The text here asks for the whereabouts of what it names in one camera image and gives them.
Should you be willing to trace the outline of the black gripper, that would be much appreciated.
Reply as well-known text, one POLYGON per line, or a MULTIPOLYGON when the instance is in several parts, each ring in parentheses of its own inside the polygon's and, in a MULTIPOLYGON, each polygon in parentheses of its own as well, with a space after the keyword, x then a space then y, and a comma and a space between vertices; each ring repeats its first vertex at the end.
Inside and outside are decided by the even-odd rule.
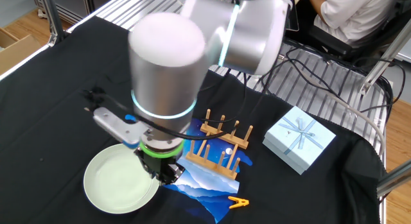
POLYGON ((138 148, 135 151, 135 155, 139 157, 144 170, 151 178, 158 179, 159 177, 162 185, 174 184, 185 172, 185 167, 177 162, 182 156, 182 151, 178 152, 175 156, 161 159, 151 157, 141 148, 138 148))

